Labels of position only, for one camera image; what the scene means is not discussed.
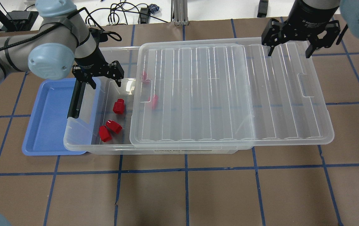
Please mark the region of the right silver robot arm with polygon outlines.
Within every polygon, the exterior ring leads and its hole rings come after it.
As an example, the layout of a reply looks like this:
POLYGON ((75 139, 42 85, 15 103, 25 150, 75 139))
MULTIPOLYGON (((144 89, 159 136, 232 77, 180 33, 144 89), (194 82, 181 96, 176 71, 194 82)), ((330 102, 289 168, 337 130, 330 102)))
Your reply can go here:
POLYGON ((284 22, 270 19, 261 44, 274 49, 289 41, 308 41, 306 58, 321 48, 340 44, 347 30, 359 39, 359 0, 295 0, 284 22))

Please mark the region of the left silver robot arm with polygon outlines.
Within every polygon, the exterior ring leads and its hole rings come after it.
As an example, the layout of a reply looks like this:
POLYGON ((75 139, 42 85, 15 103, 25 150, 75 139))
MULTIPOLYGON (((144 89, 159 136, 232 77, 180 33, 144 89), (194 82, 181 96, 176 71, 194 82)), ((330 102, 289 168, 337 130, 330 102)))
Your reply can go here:
POLYGON ((88 28, 71 0, 37 0, 43 22, 35 35, 0 37, 0 84, 11 73, 31 71, 42 79, 76 78, 68 117, 78 118, 85 86, 96 89, 94 77, 112 79, 118 86, 124 70, 118 61, 108 63, 99 43, 115 32, 88 28))

